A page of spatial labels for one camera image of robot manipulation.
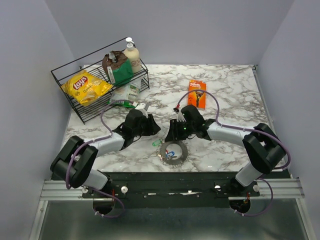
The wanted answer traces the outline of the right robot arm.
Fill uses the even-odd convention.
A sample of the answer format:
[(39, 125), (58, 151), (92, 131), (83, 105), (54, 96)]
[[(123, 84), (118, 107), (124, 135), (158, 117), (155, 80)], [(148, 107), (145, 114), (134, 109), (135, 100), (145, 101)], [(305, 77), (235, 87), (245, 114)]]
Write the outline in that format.
[(236, 196), (243, 195), (253, 181), (274, 170), (286, 154), (278, 137), (268, 125), (260, 123), (253, 128), (228, 127), (219, 124), (217, 118), (204, 119), (193, 105), (183, 107), (178, 111), (178, 118), (170, 120), (164, 141), (183, 141), (190, 135), (245, 148), (249, 163), (233, 177), (230, 183), (230, 191)]

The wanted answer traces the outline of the brown and green bag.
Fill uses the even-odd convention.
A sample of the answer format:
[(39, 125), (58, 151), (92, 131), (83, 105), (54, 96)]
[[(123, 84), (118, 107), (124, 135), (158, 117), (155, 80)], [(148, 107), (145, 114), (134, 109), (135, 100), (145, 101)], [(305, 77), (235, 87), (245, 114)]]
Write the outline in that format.
[(114, 86), (128, 83), (134, 75), (130, 60), (122, 51), (107, 53), (102, 60), (102, 68)]

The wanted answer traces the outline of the yellow Lays chips bag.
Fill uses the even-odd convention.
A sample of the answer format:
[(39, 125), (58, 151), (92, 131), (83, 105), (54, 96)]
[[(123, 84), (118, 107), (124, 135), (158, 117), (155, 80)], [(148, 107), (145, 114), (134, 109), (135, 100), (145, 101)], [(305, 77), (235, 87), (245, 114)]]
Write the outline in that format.
[(62, 86), (62, 90), (76, 101), (88, 106), (112, 89), (113, 85), (86, 70), (81, 70)]

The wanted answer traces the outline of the cream pump lotion bottle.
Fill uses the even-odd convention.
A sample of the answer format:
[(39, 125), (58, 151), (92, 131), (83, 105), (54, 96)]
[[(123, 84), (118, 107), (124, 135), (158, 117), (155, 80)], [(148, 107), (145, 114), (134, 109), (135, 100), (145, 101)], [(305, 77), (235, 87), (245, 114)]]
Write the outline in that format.
[(123, 53), (129, 59), (132, 72), (135, 74), (141, 69), (140, 53), (135, 47), (135, 43), (133, 42), (131, 37), (127, 37), (125, 41), (126, 49), (123, 51)]

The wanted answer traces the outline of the orange Gillette razor box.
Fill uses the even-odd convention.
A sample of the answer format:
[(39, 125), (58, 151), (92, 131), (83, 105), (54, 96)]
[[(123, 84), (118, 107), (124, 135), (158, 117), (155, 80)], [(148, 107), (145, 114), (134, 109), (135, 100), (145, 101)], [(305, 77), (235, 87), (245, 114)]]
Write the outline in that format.
[(190, 80), (188, 90), (187, 104), (195, 106), (198, 110), (204, 110), (206, 108), (206, 93), (204, 92), (207, 90), (206, 83)]

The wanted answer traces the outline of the green and white packet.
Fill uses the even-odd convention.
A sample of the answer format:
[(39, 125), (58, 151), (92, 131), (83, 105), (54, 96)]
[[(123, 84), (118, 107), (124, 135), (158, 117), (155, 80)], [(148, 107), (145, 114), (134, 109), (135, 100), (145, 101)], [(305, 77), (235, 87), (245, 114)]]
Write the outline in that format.
[(137, 99), (141, 90), (141, 80), (137, 79), (123, 85), (111, 94), (108, 103), (116, 102), (116, 105), (122, 105), (126, 108), (135, 108), (138, 103)]

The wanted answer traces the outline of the aluminium rail frame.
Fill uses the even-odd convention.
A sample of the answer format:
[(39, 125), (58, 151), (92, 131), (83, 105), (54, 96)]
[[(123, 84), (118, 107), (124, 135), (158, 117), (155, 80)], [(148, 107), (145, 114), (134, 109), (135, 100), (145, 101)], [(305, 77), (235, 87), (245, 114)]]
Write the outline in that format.
[(43, 183), (32, 240), (308, 240), (297, 178), (259, 180), (250, 216), (230, 208), (126, 209), (119, 218), (96, 216), (93, 198), (63, 181)]

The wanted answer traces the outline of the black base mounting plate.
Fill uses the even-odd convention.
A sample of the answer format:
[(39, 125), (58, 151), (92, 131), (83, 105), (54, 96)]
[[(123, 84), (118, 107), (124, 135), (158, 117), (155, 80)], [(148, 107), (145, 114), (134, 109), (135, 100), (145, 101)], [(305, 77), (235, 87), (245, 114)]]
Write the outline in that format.
[(93, 201), (100, 213), (113, 209), (167, 208), (234, 208), (247, 212), (253, 197), (262, 196), (254, 190), (255, 180), (243, 187), (236, 183), (235, 172), (106, 172), (107, 182), (95, 191), (86, 183), (87, 177), (71, 172), (72, 188), (86, 187), (81, 195)]

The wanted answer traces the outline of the green key tag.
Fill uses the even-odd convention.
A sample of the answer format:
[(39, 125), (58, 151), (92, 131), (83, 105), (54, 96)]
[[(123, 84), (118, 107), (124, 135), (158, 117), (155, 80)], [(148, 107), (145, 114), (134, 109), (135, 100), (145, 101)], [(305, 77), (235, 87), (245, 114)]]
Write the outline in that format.
[(161, 145), (161, 144), (162, 144), (162, 140), (161, 140), (161, 139), (158, 139), (158, 140), (156, 140), (156, 141), (154, 141), (154, 142), (152, 143), (152, 146), (156, 147), (156, 146)]

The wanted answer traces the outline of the blue key tag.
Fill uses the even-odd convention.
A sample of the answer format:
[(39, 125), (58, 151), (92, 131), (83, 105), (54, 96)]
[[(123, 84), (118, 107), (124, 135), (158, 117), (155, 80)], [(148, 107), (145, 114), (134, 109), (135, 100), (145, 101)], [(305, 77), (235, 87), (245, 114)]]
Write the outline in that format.
[(173, 157), (175, 155), (174, 151), (166, 151), (166, 157)]

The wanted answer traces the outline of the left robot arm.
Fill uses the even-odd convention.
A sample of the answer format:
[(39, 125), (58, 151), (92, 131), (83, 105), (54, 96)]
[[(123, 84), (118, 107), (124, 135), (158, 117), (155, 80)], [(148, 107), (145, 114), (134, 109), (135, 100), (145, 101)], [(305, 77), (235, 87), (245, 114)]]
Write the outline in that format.
[(161, 130), (152, 114), (144, 109), (132, 109), (123, 123), (109, 135), (84, 140), (72, 136), (53, 160), (51, 172), (63, 179), (68, 188), (85, 186), (101, 198), (111, 191), (109, 178), (104, 173), (94, 170), (96, 158), (110, 152), (117, 152), (130, 146), (136, 137), (154, 136)]

